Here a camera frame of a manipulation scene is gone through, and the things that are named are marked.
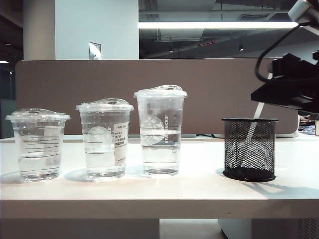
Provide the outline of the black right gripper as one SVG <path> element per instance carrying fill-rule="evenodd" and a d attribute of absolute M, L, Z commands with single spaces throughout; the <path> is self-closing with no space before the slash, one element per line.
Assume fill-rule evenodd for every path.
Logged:
<path fill-rule="evenodd" d="M 318 114 L 319 63 L 315 64 L 312 75 L 312 64 L 310 62 L 288 53 L 282 58 L 273 60 L 271 66 L 274 78 L 261 80 L 264 84 L 251 93 L 250 99 L 295 110 L 303 108 L 304 111 Z M 303 79 L 297 77 L 309 77 L 306 82 L 305 96 L 310 98 L 310 101 L 304 104 L 300 99 L 295 99 L 300 96 L 299 87 L 303 84 Z"/>

